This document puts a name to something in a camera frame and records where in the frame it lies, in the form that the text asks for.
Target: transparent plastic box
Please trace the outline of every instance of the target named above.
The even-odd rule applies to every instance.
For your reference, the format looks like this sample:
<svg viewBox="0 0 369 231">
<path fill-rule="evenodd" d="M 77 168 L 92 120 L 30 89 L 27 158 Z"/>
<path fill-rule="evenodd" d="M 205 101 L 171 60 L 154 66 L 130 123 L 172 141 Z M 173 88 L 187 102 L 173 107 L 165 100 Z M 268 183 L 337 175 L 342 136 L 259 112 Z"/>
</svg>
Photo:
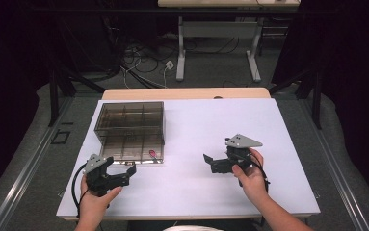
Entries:
<svg viewBox="0 0 369 231">
<path fill-rule="evenodd" d="M 94 132 L 100 155 L 115 164 L 161 164 L 164 161 L 163 102 L 104 103 Z"/>
</svg>

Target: desk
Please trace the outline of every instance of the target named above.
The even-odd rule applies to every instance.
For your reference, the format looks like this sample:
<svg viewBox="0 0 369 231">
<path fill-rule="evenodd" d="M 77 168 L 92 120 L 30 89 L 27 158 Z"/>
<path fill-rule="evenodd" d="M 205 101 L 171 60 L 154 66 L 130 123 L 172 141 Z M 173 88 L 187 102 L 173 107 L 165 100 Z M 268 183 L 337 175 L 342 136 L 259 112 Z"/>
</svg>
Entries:
<svg viewBox="0 0 369 231">
<path fill-rule="evenodd" d="M 159 0 L 159 7 L 170 8 L 297 8 L 299 0 Z M 254 82 L 260 82 L 261 78 L 256 64 L 255 56 L 262 31 L 263 18 L 257 18 L 254 22 L 185 22 L 182 16 L 178 17 L 178 61 L 176 80 L 184 80 L 185 50 L 184 38 L 186 37 L 235 37 L 253 38 L 251 50 L 247 51 L 250 73 Z"/>
<path fill-rule="evenodd" d="M 265 171 L 271 182 L 269 192 L 274 200 L 295 216 L 308 217 L 320 213 L 277 103 L 268 97 L 266 90 L 136 91 L 131 97 L 133 100 L 127 100 L 130 96 L 122 97 L 127 90 L 104 93 L 103 98 L 107 100 L 100 100 L 97 104 L 73 174 L 92 153 L 100 151 L 100 142 L 93 128 L 102 103 L 143 101 L 144 92 L 150 91 L 152 95 L 147 100 L 167 98 L 164 100 L 165 162 L 137 165 L 137 173 L 130 179 L 130 185 L 124 187 L 111 203 L 105 219 L 259 218 L 259 211 L 247 200 L 233 175 L 211 173 L 210 166 L 202 157 L 205 153 L 214 159 L 225 158 L 224 138 L 237 133 L 263 143 L 256 149 L 265 157 Z M 192 99 L 177 99 L 188 94 Z M 224 99 L 211 99 L 215 96 Z M 108 167 L 108 173 L 117 174 L 127 169 L 113 165 Z M 76 181 L 78 198 L 80 178 Z M 71 179 L 57 212 L 57 216 L 64 219 L 76 219 Z"/>
</svg>

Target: hand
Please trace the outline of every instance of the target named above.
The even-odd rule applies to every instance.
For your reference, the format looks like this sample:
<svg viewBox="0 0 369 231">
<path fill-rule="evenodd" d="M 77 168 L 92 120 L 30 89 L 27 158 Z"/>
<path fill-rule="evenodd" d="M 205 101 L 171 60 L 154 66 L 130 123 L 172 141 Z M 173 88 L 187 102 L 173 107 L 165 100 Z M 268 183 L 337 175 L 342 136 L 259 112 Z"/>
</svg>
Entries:
<svg viewBox="0 0 369 231">
<path fill-rule="evenodd" d="M 81 181 L 81 201 L 79 202 L 80 218 L 75 230 L 95 230 L 102 221 L 107 206 L 121 192 L 121 189 L 122 187 L 116 187 L 107 194 L 97 197 L 88 190 L 84 175 Z"/>
<path fill-rule="evenodd" d="M 251 153 L 250 159 L 263 167 L 262 155 L 252 148 L 249 148 L 249 150 Z M 232 171 L 234 176 L 241 181 L 244 193 L 250 202 L 256 204 L 259 199 L 263 199 L 268 196 L 268 193 L 265 190 L 265 181 L 259 168 L 248 167 L 245 170 L 241 170 L 238 165 L 234 165 L 232 167 Z"/>
</svg>

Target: white tabletop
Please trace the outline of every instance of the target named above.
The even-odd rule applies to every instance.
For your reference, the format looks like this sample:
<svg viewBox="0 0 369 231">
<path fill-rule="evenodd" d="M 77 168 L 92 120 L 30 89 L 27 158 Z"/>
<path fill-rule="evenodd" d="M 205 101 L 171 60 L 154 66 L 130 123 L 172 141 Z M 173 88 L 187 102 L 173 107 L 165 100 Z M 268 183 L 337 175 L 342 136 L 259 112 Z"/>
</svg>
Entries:
<svg viewBox="0 0 369 231">
<path fill-rule="evenodd" d="M 159 7 L 287 7 L 299 6 L 300 0 L 158 0 Z"/>
<path fill-rule="evenodd" d="M 75 171 L 92 153 L 100 152 L 93 131 L 100 100 L 75 164 Z M 274 99 L 187 99 L 164 100 L 166 113 L 165 162 L 137 165 L 130 185 L 112 201 L 105 218 L 198 219 L 255 218 L 258 210 L 247 200 L 238 181 L 229 174 L 211 173 L 202 154 L 223 159 L 224 138 L 242 134 L 263 143 L 257 147 L 265 158 L 270 196 L 295 216 L 320 213 L 303 167 Z M 109 174 L 128 167 L 108 167 Z M 80 195 L 80 177 L 76 196 Z M 57 216 L 75 218 L 71 180 Z"/>
</svg>

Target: person's lap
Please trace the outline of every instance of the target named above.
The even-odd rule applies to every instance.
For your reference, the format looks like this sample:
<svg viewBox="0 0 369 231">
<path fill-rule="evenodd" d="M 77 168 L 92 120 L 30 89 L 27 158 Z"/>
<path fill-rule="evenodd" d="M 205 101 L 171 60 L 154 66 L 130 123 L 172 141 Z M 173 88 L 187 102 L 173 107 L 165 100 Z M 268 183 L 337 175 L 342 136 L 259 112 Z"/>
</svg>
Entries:
<svg viewBox="0 0 369 231">
<path fill-rule="evenodd" d="M 163 231 L 172 226 L 197 225 L 224 231 L 254 231 L 252 219 L 198 219 L 198 220 L 132 220 L 129 231 Z"/>
</svg>

